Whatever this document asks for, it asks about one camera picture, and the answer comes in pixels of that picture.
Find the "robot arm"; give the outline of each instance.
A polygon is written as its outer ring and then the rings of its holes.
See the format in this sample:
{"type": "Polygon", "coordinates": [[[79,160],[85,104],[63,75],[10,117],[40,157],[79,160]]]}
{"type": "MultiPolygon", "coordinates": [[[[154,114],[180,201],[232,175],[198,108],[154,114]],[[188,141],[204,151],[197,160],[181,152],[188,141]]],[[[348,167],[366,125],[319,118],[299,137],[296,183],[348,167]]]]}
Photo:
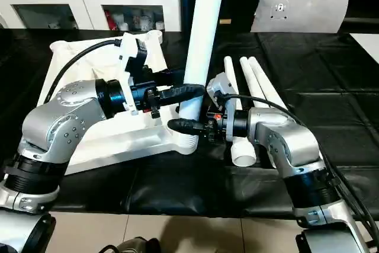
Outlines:
{"type": "Polygon", "coordinates": [[[225,73],[210,81],[207,92],[219,110],[225,106],[224,113],[208,113],[205,124],[176,119],[168,126],[210,140],[247,137],[264,146],[285,182],[298,225],[307,229],[296,237],[300,252],[369,252],[309,129],[275,108],[235,110],[235,99],[223,100],[223,95],[235,93],[225,73]]]}
{"type": "MultiPolygon", "coordinates": [[[[137,110],[154,110],[156,117],[160,106],[201,96],[204,87],[184,84],[158,91],[149,81],[130,91],[137,110]]],[[[68,84],[28,114],[17,158],[0,182],[0,249],[3,244],[18,253],[44,252],[55,227],[47,211],[77,145],[92,125],[125,111],[128,103],[117,80],[96,79],[68,84]]]]}

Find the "white pipe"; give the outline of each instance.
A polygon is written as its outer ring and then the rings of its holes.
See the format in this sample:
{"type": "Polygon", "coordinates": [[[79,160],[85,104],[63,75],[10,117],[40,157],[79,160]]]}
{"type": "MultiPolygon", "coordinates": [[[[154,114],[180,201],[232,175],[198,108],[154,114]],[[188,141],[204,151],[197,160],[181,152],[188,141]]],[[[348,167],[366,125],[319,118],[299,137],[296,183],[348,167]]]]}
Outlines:
{"type": "Polygon", "coordinates": [[[255,57],[250,57],[248,62],[250,64],[251,69],[253,70],[253,73],[255,74],[256,80],[258,81],[261,90],[264,93],[264,96],[266,96],[266,99],[287,109],[287,106],[280,98],[279,94],[275,90],[274,86],[271,84],[271,81],[268,79],[267,75],[261,68],[258,61],[255,59],[255,57]]]}
{"type": "MultiPolygon", "coordinates": [[[[191,38],[189,40],[184,83],[205,86],[212,54],[214,35],[219,20],[221,0],[196,0],[191,38]]],[[[198,120],[203,98],[198,97],[180,104],[179,117],[198,120]]],[[[178,134],[177,144],[185,148],[197,147],[197,136],[178,134]]]]}
{"type": "MultiPolygon", "coordinates": [[[[246,83],[248,84],[250,95],[262,99],[266,99],[263,90],[261,89],[261,86],[259,85],[259,82],[257,78],[255,77],[255,74],[252,70],[252,68],[249,65],[248,59],[246,57],[241,57],[239,62],[241,63],[243,74],[246,78],[246,83]]],[[[254,102],[254,106],[258,108],[268,108],[269,106],[264,103],[260,102],[254,102]]]]}
{"type": "MultiPolygon", "coordinates": [[[[233,62],[230,56],[226,56],[224,58],[224,65],[227,78],[229,79],[233,89],[236,91],[236,94],[239,94],[235,70],[233,68],[233,62]]],[[[236,109],[242,110],[240,99],[236,100],[236,109]]],[[[232,162],[236,166],[247,167],[256,162],[255,149],[248,141],[247,137],[234,137],[233,145],[230,148],[230,153],[232,155],[232,162]]]]}

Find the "black cable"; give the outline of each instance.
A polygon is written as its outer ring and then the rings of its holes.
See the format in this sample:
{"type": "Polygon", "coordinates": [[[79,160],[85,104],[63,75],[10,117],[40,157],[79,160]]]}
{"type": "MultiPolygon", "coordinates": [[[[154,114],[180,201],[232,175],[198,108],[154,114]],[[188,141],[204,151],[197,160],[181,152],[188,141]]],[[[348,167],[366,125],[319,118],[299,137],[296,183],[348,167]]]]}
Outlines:
{"type": "Polygon", "coordinates": [[[115,39],[115,40],[101,41],[100,43],[94,44],[91,47],[87,47],[85,50],[81,51],[76,56],[74,56],[68,63],[66,63],[65,66],[60,70],[58,75],[55,77],[55,79],[54,79],[54,81],[53,81],[53,83],[52,83],[52,85],[51,85],[51,87],[50,87],[50,89],[46,95],[46,98],[45,98],[45,101],[43,102],[43,104],[46,104],[47,102],[50,101],[50,99],[54,93],[54,90],[57,87],[62,76],[76,61],[78,61],[80,58],[85,56],[87,53],[90,53],[91,51],[96,50],[99,47],[104,47],[104,46],[109,45],[109,44],[114,44],[115,46],[120,46],[121,40],[115,39]]]}
{"type": "MultiPolygon", "coordinates": [[[[252,101],[256,101],[256,102],[260,102],[260,103],[265,103],[265,104],[273,106],[276,109],[282,111],[283,113],[285,113],[286,115],[288,115],[292,119],[294,119],[298,124],[306,127],[306,125],[296,115],[294,115],[293,113],[288,111],[286,108],[283,108],[282,106],[280,106],[276,103],[273,103],[271,101],[268,101],[266,99],[248,96],[248,95],[239,95],[239,94],[218,95],[218,98],[223,100],[223,101],[227,101],[227,100],[232,99],[232,98],[238,98],[238,99],[248,99],[248,100],[252,100],[252,101]]],[[[349,207],[353,210],[353,212],[356,214],[356,216],[359,219],[362,219],[362,221],[364,221],[364,222],[362,222],[362,224],[365,226],[366,230],[371,235],[373,242],[375,242],[375,245],[376,245],[377,250],[378,250],[379,249],[379,229],[378,229],[378,226],[375,223],[375,220],[372,217],[370,211],[368,210],[366,205],[362,202],[362,200],[358,197],[357,193],[355,192],[355,190],[353,189],[353,187],[351,186],[349,181],[345,178],[343,173],[327,157],[327,155],[326,155],[325,151],[323,151],[323,148],[321,147],[321,145],[319,145],[319,148],[320,148],[320,153],[323,156],[323,159],[325,161],[326,167],[328,168],[329,172],[331,172],[332,175],[334,173],[341,180],[341,182],[344,184],[346,189],[349,191],[351,196],[354,198],[354,200],[358,203],[359,207],[361,208],[363,215],[359,212],[358,208],[354,205],[354,202],[347,195],[344,195],[343,189],[339,188],[340,189],[339,192],[342,193],[342,195],[343,195],[342,197],[346,201],[346,203],[349,205],[349,207]]]]}
{"type": "Polygon", "coordinates": [[[117,249],[114,245],[107,245],[102,250],[99,251],[99,253],[104,253],[106,250],[112,249],[114,253],[120,253],[120,251],[117,249]]]}

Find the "cabinet glass door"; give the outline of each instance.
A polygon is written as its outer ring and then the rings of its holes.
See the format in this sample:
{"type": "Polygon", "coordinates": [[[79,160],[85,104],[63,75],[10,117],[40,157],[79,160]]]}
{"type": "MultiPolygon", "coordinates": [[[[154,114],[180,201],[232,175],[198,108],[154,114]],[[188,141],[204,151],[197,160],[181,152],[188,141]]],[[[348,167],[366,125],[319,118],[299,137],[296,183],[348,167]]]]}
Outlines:
{"type": "Polygon", "coordinates": [[[93,29],[83,0],[1,0],[7,28],[93,29]]]}
{"type": "Polygon", "coordinates": [[[16,4],[13,9],[29,29],[77,29],[68,4],[16,4]]]}
{"type": "Polygon", "coordinates": [[[164,30],[162,6],[102,5],[110,30],[142,31],[164,30]]]}
{"type": "Polygon", "coordinates": [[[96,30],[180,31],[179,0],[84,0],[96,30]]]}

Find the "floor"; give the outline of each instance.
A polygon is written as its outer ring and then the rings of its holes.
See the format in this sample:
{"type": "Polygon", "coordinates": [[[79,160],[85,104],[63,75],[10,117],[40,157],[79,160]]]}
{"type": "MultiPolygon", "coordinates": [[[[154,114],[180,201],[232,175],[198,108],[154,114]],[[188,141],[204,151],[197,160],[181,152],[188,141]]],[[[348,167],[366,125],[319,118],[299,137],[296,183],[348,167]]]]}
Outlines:
{"type": "Polygon", "coordinates": [[[163,253],[289,253],[298,252],[295,236],[301,232],[292,220],[51,214],[57,226],[47,253],[97,253],[137,236],[158,238],[163,253]]]}

